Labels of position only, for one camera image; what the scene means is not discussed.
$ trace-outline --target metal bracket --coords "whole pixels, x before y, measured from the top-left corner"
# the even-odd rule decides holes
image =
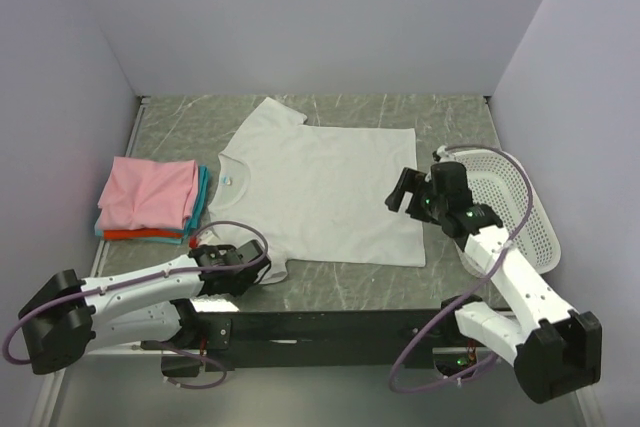
[[[209,321],[207,350],[227,350],[231,342],[231,319],[215,316]]]

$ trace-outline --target marble table surface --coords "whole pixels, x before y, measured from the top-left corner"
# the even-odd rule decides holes
[[[414,128],[418,169],[427,171],[431,152],[442,144],[498,145],[491,114],[481,96],[433,95],[274,95],[304,112],[308,124],[334,127]],[[195,159],[212,173],[207,202],[220,171],[218,153],[264,96],[151,97],[133,144],[133,157],[156,161]],[[202,223],[208,220],[203,214]],[[458,257],[453,241],[439,227],[424,225],[427,265],[423,268],[290,260],[289,276],[278,284],[257,286],[239,299],[241,311],[323,311],[439,308],[440,302],[475,282]],[[101,275],[114,275],[166,262],[187,252],[145,241],[112,242]],[[487,285],[479,295],[493,307],[505,303]]]

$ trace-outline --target folded clothes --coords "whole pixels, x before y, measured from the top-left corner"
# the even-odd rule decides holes
[[[198,166],[115,157],[98,206],[100,230],[182,230],[198,196]]]
[[[198,221],[207,196],[209,183],[209,169],[201,165],[198,167],[198,195],[193,206],[193,212],[187,220],[184,229],[136,229],[136,230],[101,230],[98,223],[94,226],[95,234],[105,240],[139,239],[168,244],[181,244],[192,231],[198,227]]]

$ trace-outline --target white wall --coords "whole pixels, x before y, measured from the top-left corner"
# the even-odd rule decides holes
[[[603,323],[608,425],[637,425],[640,0],[544,0],[492,101],[560,237],[552,281]]]
[[[541,0],[89,0],[142,94],[492,94]]]
[[[0,0],[0,332],[55,272],[86,275],[91,225],[135,97],[83,0]],[[15,354],[24,355],[18,335]],[[26,425],[42,378],[0,360],[3,426]]]

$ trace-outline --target laundry basket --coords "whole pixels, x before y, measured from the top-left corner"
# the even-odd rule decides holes
[[[515,167],[489,150],[473,149],[448,154],[467,168],[474,202],[493,208],[507,230],[513,232],[527,206],[527,190]],[[515,157],[509,156],[522,166]],[[549,272],[560,261],[560,243],[535,189],[531,216],[516,237],[515,244],[539,274]],[[458,249],[458,254],[470,274],[476,277],[484,275],[463,251]]]

